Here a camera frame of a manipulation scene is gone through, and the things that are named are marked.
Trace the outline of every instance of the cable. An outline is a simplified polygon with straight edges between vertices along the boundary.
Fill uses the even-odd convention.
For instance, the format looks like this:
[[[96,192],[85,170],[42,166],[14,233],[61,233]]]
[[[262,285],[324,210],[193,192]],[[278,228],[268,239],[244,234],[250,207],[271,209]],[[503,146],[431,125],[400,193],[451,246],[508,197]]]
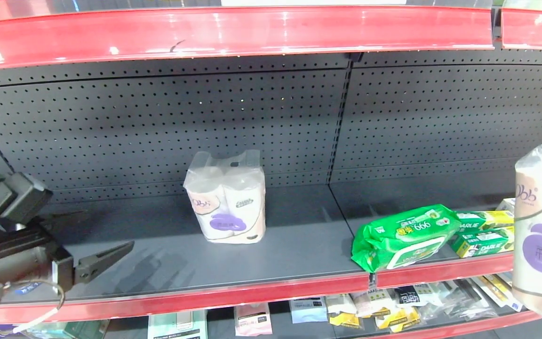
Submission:
[[[62,306],[64,305],[64,302],[66,301],[66,292],[64,291],[62,286],[58,285],[57,283],[54,283],[53,281],[49,281],[47,279],[29,279],[29,280],[25,280],[25,281],[17,281],[17,282],[9,284],[9,286],[7,288],[10,288],[12,286],[17,286],[17,285],[26,285],[28,283],[44,283],[46,285],[50,285],[51,287],[55,288],[58,291],[58,293],[60,294],[60,301],[58,302],[58,305],[54,309],[52,309],[51,311],[43,314],[42,316],[34,319],[31,322],[28,322],[26,324],[22,324],[21,326],[18,326],[17,328],[14,328],[13,330],[10,330],[10,331],[0,331],[0,335],[9,335],[9,334],[12,334],[12,333],[18,333],[18,332],[26,330],[27,328],[35,326],[36,324],[39,324],[39,323],[43,322],[43,320],[45,320],[45,319],[51,317],[52,315],[54,315],[55,313],[57,313],[62,308]]]

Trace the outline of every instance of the toothpaste box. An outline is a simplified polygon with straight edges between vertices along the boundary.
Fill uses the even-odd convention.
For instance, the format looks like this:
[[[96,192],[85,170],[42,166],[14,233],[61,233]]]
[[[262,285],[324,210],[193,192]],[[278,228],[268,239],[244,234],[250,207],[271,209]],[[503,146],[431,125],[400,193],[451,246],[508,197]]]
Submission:
[[[509,238],[501,229],[473,234],[459,234],[451,244],[460,258],[500,253],[508,244]]]
[[[505,198],[501,201],[501,204],[497,206],[495,210],[508,210],[510,213],[514,213],[514,208],[516,206],[516,198]]]
[[[514,225],[514,214],[509,210],[457,212],[457,216],[461,220],[458,233],[478,232]]]

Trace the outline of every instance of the red shelf edge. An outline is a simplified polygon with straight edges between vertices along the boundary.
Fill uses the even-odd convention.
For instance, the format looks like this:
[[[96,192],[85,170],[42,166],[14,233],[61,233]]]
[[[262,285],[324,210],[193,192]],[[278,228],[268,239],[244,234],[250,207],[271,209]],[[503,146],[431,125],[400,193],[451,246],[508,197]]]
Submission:
[[[416,283],[436,283],[478,275],[502,273],[513,268],[514,255],[510,252],[385,270],[376,273],[376,278],[378,288],[393,288]]]
[[[542,11],[503,8],[501,31],[504,48],[542,49]]]
[[[490,9],[160,8],[0,21],[0,69],[112,60],[416,49],[493,49]]]
[[[189,292],[73,301],[66,302],[56,315],[48,318],[48,321],[81,322],[229,307],[245,303],[273,302],[366,291],[368,285],[369,274],[361,272]],[[0,305],[0,324],[30,322],[50,311],[55,305],[56,303]]]
[[[443,339],[476,332],[495,330],[498,328],[531,322],[540,318],[541,316],[533,311],[524,311],[497,318],[482,319],[438,328],[428,328],[425,330],[416,331],[413,329],[411,331],[369,337],[368,339]]]

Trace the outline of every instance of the green wet wipes package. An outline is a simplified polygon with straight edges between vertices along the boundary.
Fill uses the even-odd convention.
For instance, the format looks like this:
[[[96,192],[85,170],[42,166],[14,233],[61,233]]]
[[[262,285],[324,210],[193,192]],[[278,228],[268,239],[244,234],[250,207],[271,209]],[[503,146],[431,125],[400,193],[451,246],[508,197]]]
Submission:
[[[460,225],[441,204],[378,219],[357,231],[352,259],[371,273],[408,266],[436,253]]]

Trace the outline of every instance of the yellow packaging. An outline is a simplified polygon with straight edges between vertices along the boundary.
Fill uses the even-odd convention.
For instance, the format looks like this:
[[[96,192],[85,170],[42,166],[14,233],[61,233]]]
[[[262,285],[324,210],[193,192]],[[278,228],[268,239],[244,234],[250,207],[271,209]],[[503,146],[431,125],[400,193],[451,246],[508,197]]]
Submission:
[[[509,210],[457,212],[461,221],[458,233],[478,232],[514,225],[514,214]]]
[[[415,307],[395,308],[389,315],[376,317],[376,326],[383,330],[390,327],[392,332],[400,332],[420,322],[419,313]]]
[[[511,292],[511,287],[507,285],[504,281],[499,278],[496,274],[488,274],[485,275],[484,278],[486,278],[487,281],[489,281],[495,288],[499,290],[506,298],[507,298],[507,305],[511,307],[516,312],[520,312],[522,310],[522,303],[516,300],[514,298],[514,294]]]
[[[359,318],[356,315],[350,313],[330,313],[329,323],[333,326],[344,326],[348,328],[362,328]]]

